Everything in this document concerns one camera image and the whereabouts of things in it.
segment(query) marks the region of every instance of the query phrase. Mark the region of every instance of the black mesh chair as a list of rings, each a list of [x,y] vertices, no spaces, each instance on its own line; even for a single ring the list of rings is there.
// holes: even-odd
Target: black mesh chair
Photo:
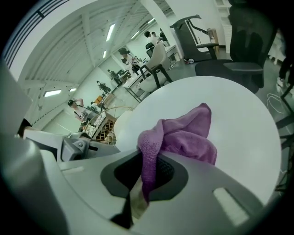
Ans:
[[[151,58],[152,57],[153,50],[154,50],[154,44],[151,43],[151,42],[149,42],[148,44],[146,44],[145,48],[147,50],[146,51],[147,55]]]
[[[197,76],[216,76],[235,81],[256,93],[264,86],[263,66],[274,41],[277,28],[261,12],[250,8],[244,0],[229,0],[232,60],[209,60],[195,66]]]

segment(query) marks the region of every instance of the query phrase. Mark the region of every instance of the purple cloth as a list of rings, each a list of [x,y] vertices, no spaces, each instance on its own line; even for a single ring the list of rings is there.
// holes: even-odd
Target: purple cloth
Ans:
[[[151,130],[143,131],[138,147],[143,154],[142,191],[146,201],[154,189],[156,158],[160,150],[215,164],[216,147],[206,139],[211,123],[211,109],[202,103],[177,119],[160,119]]]

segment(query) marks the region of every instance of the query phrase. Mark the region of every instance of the ceiling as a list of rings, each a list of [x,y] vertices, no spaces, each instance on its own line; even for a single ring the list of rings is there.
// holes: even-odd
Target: ceiling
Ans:
[[[155,2],[165,14],[171,12],[165,0]],[[38,54],[25,78],[29,85],[23,89],[34,101],[27,115],[29,121],[37,123],[50,113],[49,110],[66,102],[71,95],[68,89],[81,84],[103,62],[105,50],[107,59],[130,41],[139,28],[143,30],[146,26],[142,25],[151,19],[152,16],[138,0],[98,0],[55,25],[39,42]],[[111,39],[106,42],[112,24],[115,27]],[[57,87],[65,89],[66,95],[44,99],[46,90]]]

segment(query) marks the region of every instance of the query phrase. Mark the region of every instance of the chair armrest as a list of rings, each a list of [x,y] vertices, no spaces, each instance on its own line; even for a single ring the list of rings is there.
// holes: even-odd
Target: chair armrest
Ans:
[[[204,47],[215,47],[215,46],[219,46],[218,43],[206,43],[206,44],[200,44],[200,45],[197,45],[197,48],[204,48]]]
[[[204,48],[204,47],[208,48],[211,59],[217,60],[215,50],[213,49],[215,46],[219,46],[219,44],[218,43],[200,44],[200,45],[197,45],[197,48]]]
[[[142,76],[143,76],[143,78],[144,78],[144,80],[146,79],[146,76],[145,76],[145,74],[144,74],[144,72],[143,72],[143,68],[146,68],[146,70],[148,71],[148,72],[150,72],[151,74],[153,74],[152,73],[152,71],[146,66],[146,64],[144,64],[143,66],[141,66],[140,67],[140,71],[141,71],[141,74],[142,74]]]
[[[256,63],[250,62],[233,62],[224,63],[228,69],[238,74],[262,74],[263,68]]]

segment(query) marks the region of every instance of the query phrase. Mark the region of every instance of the gray floor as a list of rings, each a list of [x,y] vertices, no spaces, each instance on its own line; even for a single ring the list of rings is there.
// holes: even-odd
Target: gray floor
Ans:
[[[230,55],[227,54],[224,49],[220,49],[217,57],[218,59],[230,59]],[[194,67],[195,67],[195,64],[187,65],[182,60],[182,61],[179,61],[170,71],[168,71],[168,74],[170,75],[173,81],[192,77],[196,75]],[[270,59],[267,59],[264,65],[265,86],[262,89],[259,89],[259,91],[256,93],[257,97],[260,98],[260,100],[265,104],[266,107],[268,107],[269,112],[272,115],[275,122],[289,115],[289,111],[287,110],[286,106],[273,98],[270,98],[271,104],[279,112],[282,112],[282,113],[278,113],[271,105],[267,106],[268,94],[275,94],[278,96],[281,95],[281,93],[279,94],[277,92],[277,88],[276,88],[279,70],[280,70],[279,65],[274,65],[273,61],[271,61]],[[294,98],[292,98],[291,94],[288,94],[288,96],[286,97],[286,100],[288,101],[290,106],[294,109]],[[289,125],[287,128],[283,128],[279,130],[280,135],[287,135],[289,133],[292,134],[293,132],[294,132],[294,124]],[[280,177],[282,177],[283,172],[287,169],[288,156],[289,156],[289,149],[283,150]],[[272,198],[276,196],[279,196],[279,194],[275,192]]]

